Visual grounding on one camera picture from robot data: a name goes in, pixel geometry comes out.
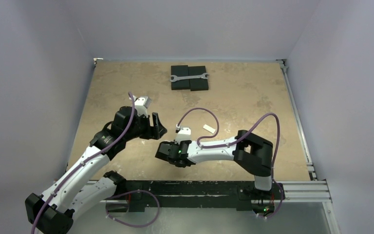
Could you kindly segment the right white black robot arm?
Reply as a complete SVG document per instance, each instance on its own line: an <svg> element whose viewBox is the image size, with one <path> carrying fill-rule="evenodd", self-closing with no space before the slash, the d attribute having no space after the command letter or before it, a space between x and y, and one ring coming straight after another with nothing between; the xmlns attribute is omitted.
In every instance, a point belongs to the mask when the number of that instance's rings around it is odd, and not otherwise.
<svg viewBox="0 0 374 234"><path fill-rule="evenodd" d="M256 134L239 130L224 140L197 143L191 140L191 129L176 131L174 141L160 142L155 157L176 167L189 167L206 161L234 161L254 176L254 192L266 198L273 192L271 176L273 143Z"/></svg>

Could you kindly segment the white remote battery cover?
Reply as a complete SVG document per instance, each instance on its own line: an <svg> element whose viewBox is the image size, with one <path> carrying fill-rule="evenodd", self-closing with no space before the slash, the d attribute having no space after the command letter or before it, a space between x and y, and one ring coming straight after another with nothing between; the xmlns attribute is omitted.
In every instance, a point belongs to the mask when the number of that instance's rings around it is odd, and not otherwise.
<svg viewBox="0 0 374 234"><path fill-rule="evenodd" d="M203 125L203 129L205 129L206 131L210 132L211 134L215 134L216 133L216 129L212 128L211 126L209 126L207 124Z"/></svg>

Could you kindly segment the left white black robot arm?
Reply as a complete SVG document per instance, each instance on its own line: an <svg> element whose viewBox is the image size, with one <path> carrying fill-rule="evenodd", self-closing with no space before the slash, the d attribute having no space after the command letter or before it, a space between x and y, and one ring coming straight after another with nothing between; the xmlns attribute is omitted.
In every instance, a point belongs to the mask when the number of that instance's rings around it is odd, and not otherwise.
<svg viewBox="0 0 374 234"><path fill-rule="evenodd" d="M146 107L138 104L121 107L58 181L41 194L31 193L26 198L31 233L66 234L84 212L100 201L122 197L130 201L140 190L128 187L128 181L116 171L106 172L92 186L86 184L126 148L127 142L136 138L159 140L166 133L158 113L148 115Z"/></svg>

